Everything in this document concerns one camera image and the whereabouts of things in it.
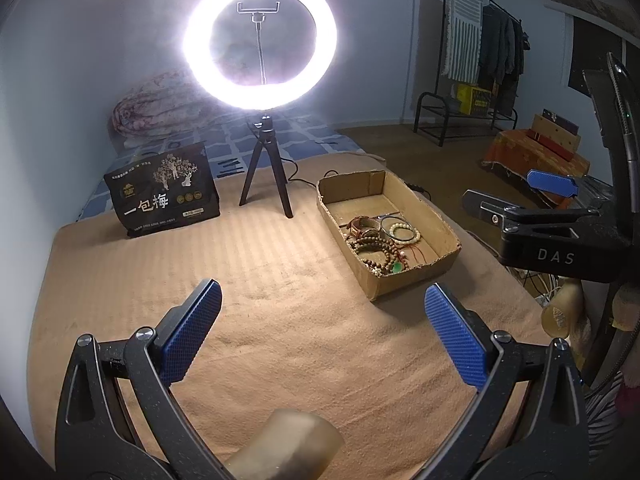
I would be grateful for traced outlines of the black metal rack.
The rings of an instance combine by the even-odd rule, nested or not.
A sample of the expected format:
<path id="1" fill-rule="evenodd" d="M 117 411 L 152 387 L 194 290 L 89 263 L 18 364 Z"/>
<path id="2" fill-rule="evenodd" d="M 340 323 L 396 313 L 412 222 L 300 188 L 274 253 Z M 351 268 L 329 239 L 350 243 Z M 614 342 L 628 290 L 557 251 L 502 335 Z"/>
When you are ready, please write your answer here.
<path id="1" fill-rule="evenodd" d="M 412 132 L 433 140 L 440 148 L 448 141 L 492 138 L 497 132 L 518 128 L 518 112 L 465 115 L 454 100 L 422 92 L 416 101 Z"/>

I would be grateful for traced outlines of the black snack bag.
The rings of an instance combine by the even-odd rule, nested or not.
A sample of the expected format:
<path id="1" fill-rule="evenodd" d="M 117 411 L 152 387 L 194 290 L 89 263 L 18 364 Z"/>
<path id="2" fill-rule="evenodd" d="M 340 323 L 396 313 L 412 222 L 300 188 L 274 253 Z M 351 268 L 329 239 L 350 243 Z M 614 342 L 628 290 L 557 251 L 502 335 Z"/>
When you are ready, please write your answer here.
<path id="1" fill-rule="evenodd" d="M 142 158 L 104 176 L 116 216 L 130 237 L 220 216 L 202 142 Z"/>

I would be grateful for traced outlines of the folded patterned quilt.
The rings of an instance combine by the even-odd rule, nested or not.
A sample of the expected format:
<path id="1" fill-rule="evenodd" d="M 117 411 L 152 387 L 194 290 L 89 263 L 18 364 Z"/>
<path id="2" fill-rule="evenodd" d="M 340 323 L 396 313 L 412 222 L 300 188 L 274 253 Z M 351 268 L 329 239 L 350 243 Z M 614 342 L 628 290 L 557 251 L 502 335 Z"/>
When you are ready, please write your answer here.
<path id="1" fill-rule="evenodd" d="M 127 139 L 166 138 L 208 127 L 223 114 L 190 70 L 170 70 L 124 96 L 112 111 L 111 124 Z"/>

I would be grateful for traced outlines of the tan bed blanket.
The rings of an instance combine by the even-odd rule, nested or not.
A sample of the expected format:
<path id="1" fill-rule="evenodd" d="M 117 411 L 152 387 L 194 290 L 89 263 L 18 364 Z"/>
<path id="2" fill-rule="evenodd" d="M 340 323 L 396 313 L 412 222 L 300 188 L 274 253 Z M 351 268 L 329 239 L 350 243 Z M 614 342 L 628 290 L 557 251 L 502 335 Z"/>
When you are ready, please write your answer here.
<path id="1" fill-rule="evenodd" d="M 58 398 L 77 338 L 125 339 L 155 325 L 196 285 L 221 284 L 221 314 L 186 378 L 172 387 L 220 458 L 235 453 L 278 408 L 316 413 L 344 446 L 330 479 L 407 479 L 469 405 L 427 321 L 424 284 L 371 301 L 338 248 L 308 183 L 282 214 L 269 172 L 239 204 L 238 177 L 217 184 L 221 214 L 130 238 L 114 214 L 55 234 L 28 355 L 38 448 L 54 457 Z"/>

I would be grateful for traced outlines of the cardboard box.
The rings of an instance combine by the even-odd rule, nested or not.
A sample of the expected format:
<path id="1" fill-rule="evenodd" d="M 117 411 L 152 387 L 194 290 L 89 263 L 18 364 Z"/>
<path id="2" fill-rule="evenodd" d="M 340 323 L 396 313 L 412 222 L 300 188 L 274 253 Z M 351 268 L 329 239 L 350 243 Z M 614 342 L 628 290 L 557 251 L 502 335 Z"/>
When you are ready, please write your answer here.
<path id="1" fill-rule="evenodd" d="M 321 179 L 317 192 L 319 211 L 371 300 L 433 281 L 461 252 L 449 223 L 391 172 L 336 174 Z M 396 260 L 405 265 L 399 273 Z"/>

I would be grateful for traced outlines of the clothes rack with clothes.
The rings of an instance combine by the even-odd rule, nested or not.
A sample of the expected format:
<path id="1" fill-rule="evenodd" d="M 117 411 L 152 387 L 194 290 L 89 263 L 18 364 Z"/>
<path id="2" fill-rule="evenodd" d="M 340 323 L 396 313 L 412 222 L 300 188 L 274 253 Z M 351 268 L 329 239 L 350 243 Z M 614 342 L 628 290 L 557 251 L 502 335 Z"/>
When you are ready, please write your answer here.
<path id="1" fill-rule="evenodd" d="M 530 49 L 522 22 L 495 0 L 444 0 L 442 24 L 440 76 L 452 82 L 454 99 L 462 82 L 492 93 L 488 110 L 515 110 Z"/>

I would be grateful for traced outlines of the orange covered stool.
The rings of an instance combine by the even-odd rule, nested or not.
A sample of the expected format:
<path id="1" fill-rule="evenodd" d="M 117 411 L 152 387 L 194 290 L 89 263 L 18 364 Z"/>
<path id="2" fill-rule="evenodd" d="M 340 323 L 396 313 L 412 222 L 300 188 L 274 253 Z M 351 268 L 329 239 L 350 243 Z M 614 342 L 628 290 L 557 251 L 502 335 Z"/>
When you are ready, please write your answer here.
<path id="1" fill-rule="evenodd" d="M 577 153 L 582 138 L 578 127 L 544 110 L 525 129 L 498 132 L 482 160 L 487 168 L 501 167 L 526 180 L 530 170 L 582 178 L 590 161 Z"/>

